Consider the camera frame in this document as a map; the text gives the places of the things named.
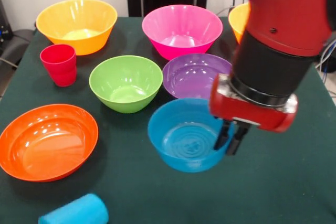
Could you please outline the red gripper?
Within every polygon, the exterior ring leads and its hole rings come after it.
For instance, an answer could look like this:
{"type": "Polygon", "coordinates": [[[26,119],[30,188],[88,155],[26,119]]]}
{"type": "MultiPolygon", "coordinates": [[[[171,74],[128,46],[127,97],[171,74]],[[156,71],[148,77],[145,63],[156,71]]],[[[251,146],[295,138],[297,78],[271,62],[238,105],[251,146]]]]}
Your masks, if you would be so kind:
{"type": "MultiPolygon", "coordinates": [[[[219,135],[214,145],[217,151],[228,140],[230,121],[245,122],[257,126],[261,130],[272,132],[284,132],[293,123],[299,101],[292,94],[287,102],[278,108],[260,106],[250,103],[238,96],[229,85],[229,75],[220,73],[213,81],[209,110],[212,115],[224,119],[219,135]]],[[[240,124],[234,134],[226,155],[235,155],[244,136],[249,131],[249,124],[240,124]]]]}

